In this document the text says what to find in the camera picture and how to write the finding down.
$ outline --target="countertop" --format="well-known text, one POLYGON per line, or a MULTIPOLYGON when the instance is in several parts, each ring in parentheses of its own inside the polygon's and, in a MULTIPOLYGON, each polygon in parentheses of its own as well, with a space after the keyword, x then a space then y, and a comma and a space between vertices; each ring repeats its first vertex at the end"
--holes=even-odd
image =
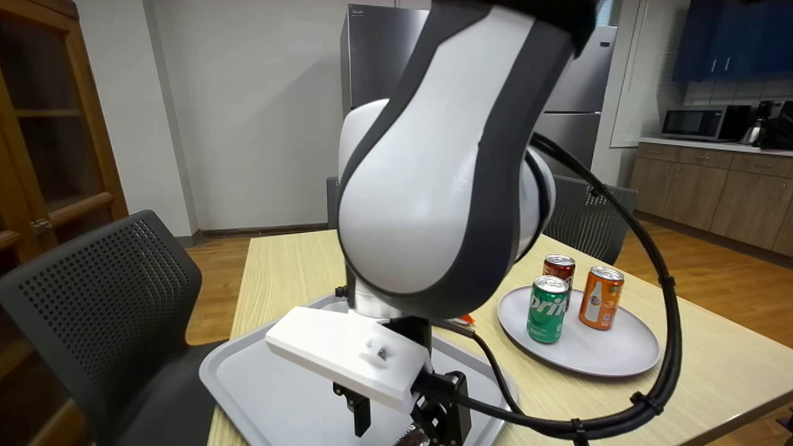
POLYGON ((639 138, 641 143, 661 146, 685 146, 685 149, 706 149, 706 151, 737 151, 737 154, 764 154, 764 156, 791 156, 793 151, 762 151, 758 146, 745 143, 724 143, 724 141, 686 141, 686 138, 639 138))

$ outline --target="orange soda can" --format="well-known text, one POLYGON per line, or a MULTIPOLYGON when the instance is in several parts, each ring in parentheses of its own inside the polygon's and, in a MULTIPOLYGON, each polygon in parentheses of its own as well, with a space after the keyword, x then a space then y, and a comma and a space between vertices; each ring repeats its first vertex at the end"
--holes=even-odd
POLYGON ((581 301, 578 320, 593 330, 610 330, 619 307, 624 276, 615 267, 593 267, 581 301))

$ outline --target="white plate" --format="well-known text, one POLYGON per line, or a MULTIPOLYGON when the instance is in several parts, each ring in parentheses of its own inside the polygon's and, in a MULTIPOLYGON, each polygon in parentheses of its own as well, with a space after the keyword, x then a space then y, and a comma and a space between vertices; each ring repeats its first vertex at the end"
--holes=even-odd
POLYGON ((498 322, 525 351, 581 374, 635 377, 660 361, 660 341, 650 327, 621 307, 607 333, 583 325, 578 320, 581 296, 581 289, 571 292, 562 338, 556 344, 541 344, 525 333, 530 287, 519 287, 500 301, 498 322))

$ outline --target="refrigerator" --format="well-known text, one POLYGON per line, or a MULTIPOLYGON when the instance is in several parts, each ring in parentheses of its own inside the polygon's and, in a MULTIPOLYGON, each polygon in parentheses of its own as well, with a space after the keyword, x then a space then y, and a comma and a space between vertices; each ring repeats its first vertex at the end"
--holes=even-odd
MULTIPOLYGON (((341 104, 345 112, 389 97, 418 32, 426 9, 350 4, 341 28, 341 104)), ((578 59, 552 90, 536 132, 545 133, 593 167, 605 85, 613 64, 618 28, 597 28, 578 59)))

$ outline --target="chair backrest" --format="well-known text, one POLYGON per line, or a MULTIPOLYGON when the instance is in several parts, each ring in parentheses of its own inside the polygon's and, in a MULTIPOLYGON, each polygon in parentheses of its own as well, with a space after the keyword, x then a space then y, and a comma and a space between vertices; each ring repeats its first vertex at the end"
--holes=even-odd
POLYGON ((185 350, 198 289, 200 270, 144 210, 7 272, 0 304, 96 439, 109 439, 146 381, 185 350))
MULTIPOLYGON (((628 224, 619 218, 618 209, 610 206, 607 199, 595 196, 581 179, 556 175, 556 185, 557 203, 545 235, 605 263, 615 263, 628 234, 628 224)), ((635 192, 610 185, 610 194, 615 194, 630 214, 635 210, 635 192)))

